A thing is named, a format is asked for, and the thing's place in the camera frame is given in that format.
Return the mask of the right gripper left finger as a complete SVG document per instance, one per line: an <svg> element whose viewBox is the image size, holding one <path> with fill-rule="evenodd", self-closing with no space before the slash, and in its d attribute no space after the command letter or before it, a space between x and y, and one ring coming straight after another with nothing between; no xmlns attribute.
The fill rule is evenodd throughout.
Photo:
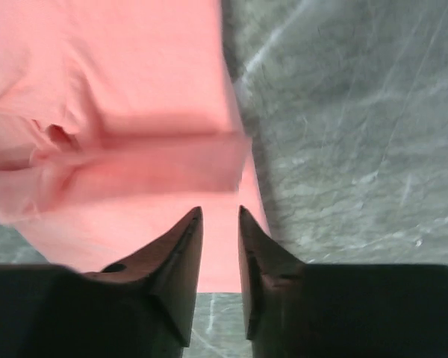
<svg viewBox="0 0 448 358"><path fill-rule="evenodd" d="M180 357L190 344L203 217L102 271L0 264L0 357Z"/></svg>

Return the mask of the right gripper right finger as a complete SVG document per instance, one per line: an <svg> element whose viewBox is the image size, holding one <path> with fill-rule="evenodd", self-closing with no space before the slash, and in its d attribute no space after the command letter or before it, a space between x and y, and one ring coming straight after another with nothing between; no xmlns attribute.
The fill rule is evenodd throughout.
<svg viewBox="0 0 448 358"><path fill-rule="evenodd" d="M448 357L448 266L304 263L239 210L254 357Z"/></svg>

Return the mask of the salmon pink t shirt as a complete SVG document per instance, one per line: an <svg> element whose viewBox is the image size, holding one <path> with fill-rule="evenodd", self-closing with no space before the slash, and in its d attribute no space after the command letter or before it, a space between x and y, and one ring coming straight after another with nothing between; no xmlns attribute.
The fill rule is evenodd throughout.
<svg viewBox="0 0 448 358"><path fill-rule="evenodd" d="M200 292L240 291L267 223L219 1L0 1L0 224L97 271L204 213Z"/></svg>

